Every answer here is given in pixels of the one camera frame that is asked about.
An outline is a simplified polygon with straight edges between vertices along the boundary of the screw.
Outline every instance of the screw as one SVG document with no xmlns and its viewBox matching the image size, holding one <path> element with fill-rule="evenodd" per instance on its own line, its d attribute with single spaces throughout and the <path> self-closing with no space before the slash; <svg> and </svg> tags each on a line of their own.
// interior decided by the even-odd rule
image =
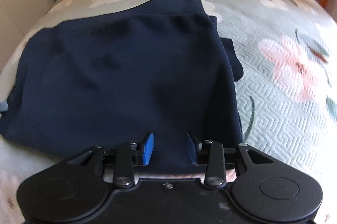
<svg viewBox="0 0 337 224">
<path fill-rule="evenodd" d="M 220 186 L 224 182 L 225 181 L 218 176 L 211 176 L 210 178 L 207 179 L 207 183 L 212 186 Z"/>
<path fill-rule="evenodd" d="M 119 186 L 128 186 L 131 183 L 131 179 L 126 176 L 119 176 L 118 178 L 116 178 L 116 184 Z"/>
<path fill-rule="evenodd" d="M 166 182 L 163 184 L 165 186 L 166 189 L 173 189 L 174 185 L 170 182 Z"/>
</svg>

